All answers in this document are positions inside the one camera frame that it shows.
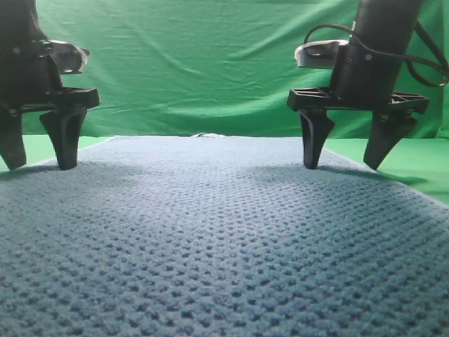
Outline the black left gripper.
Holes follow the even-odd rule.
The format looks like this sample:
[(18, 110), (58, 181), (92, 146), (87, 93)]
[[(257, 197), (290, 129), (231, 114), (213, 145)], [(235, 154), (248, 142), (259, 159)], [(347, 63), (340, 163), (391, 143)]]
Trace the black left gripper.
[(76, 167), (81, 127), (87, 109), (100, 104), (95, 88), (65, 87), (50, 57), (50, 40), (1, 43), (1, 158), (8, 169), (27, 163), (22, 113), (59, 107), (39, 117), (60, 170)]

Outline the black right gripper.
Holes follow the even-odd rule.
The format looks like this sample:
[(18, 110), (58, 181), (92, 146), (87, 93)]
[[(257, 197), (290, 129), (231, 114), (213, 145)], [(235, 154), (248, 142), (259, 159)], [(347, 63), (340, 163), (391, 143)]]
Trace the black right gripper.
[[(293, 111), (300, 111), (303, 164), (307, 169), (317, 167), (324, 143), (335, 127), (327, 110), (426, 112), (428, 98), (394, 90), (397, 65), (396, 61), (387, 61), (385, 57), (375, 56), (372, 52), (363, 51), (360, 46), (348, 43), (338, 51), (328, 86), (290, 90), (287, 106)], [(416, 124), (417, 120), (410, 114), (373, 114), (363, 162), (377, 170)]]

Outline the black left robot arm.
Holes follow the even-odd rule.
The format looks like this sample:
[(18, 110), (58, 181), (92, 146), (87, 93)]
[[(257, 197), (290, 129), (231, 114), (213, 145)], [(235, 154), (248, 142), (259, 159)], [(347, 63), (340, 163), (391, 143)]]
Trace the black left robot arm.
[(35, 1), (1, 2), (1, 158), (8, 169), (27, 163), (22, 116), (29, 112), (40, 114), (60, 170), (77, 165), (81, 127), (99, 93), (65, 87), (61, 77), (83, 73), (89, 55), (45, 35)]

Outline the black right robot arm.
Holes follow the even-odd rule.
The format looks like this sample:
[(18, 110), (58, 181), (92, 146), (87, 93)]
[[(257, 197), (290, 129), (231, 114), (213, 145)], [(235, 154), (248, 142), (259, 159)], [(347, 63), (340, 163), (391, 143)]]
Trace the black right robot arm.
[(330, 110), (372, 112), (363, 156), (372, 169), (414, 129), (412, 114), (425, 113), (429, 101), (396, 92), (394, 86), (421, 6), (421, 1), (360, 1), (348, 40), (304, 41), (296, 48), (298, 67), (333, 71), (328, 86), (294, 88), (288, 94), (288, 107), (300, 115), (306, 168), (317, 167), (335, 125)]

